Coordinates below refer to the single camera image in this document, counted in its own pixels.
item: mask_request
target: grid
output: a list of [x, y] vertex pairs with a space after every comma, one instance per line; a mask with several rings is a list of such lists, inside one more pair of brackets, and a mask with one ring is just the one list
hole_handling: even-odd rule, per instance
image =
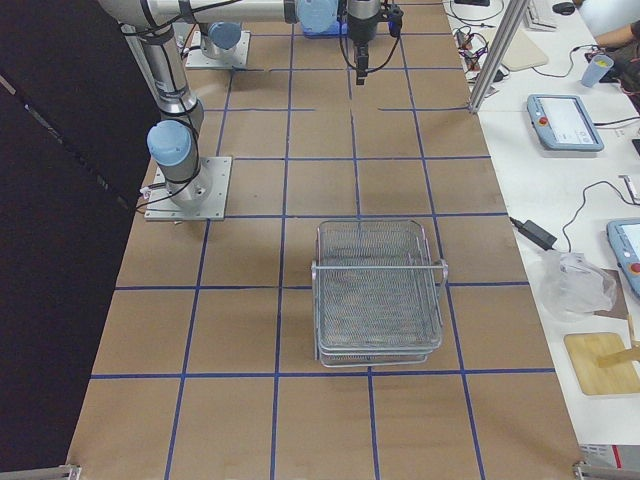
[[[136, 219], [70, 452], [88, 478], [572, 477], [575, 437], [442, 4], [403, 9], [394, 60], [360, 90], [335, 40], [284, 25], [247, 26], [252, 55], [271, 49], [261, 68], [189, 74], [202, 154], [236, 155], [228, 214]], [[336, 218], [416, 220], [449, 261], [446, 345], [426, 363], [312, 360], [313, 235]]]

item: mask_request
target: cup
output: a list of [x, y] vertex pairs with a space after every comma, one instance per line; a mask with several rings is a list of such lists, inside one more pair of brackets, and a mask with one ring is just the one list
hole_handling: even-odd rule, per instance
[[587, 65], [587, 69], [582, 74], [580, 83], [585, 87], [593, 87], [602, 77], [605, 76], [611, 67], [613, 67], [613, 60], [611, 60], [611, 58], [606, 55], [602, 55], [601, 53], [595, 55], [589, 62], [589, 65]]

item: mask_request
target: black wall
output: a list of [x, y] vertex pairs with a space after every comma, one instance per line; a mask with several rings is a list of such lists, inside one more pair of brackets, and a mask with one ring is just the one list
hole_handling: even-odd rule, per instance
[[0, 86], [0, 471], [13, 471], [66, 462], [158, 115], [94, 1], [3, 0], [0, 45], [17, 89]]

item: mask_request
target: blue joint cap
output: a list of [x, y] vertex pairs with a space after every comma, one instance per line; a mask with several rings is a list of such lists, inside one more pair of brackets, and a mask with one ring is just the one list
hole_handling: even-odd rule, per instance
[[338, 0], [297, 0], [296, 13], [302, 28], [313, 33], [327, 31], [336, 20]]
[[191, 132], [175, 120], [163, 120], [149, 130], [147, 146], [158, 164], [173, 167], [191, 151]]
[[209, 38], [213, 44], [222, 48], [223, 50], [229, 50], [235, 47], [240, 41], [242, 36], [242, 24], [234, 22], [216, 22], [209, 27]]

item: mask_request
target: black connector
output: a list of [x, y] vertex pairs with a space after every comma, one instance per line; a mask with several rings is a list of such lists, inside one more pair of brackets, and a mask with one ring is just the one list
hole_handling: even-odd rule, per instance
[[527, 237], [533, 243], [538, 245], [543, 250], [553, 250], [553, 244], [557, 238], [547, 232], [544, 228], [539, 227], [531, 220], [527, 220], [522, 223], [513, 217], [509, 217], [513, 226], [516, 227], [518, 232]]

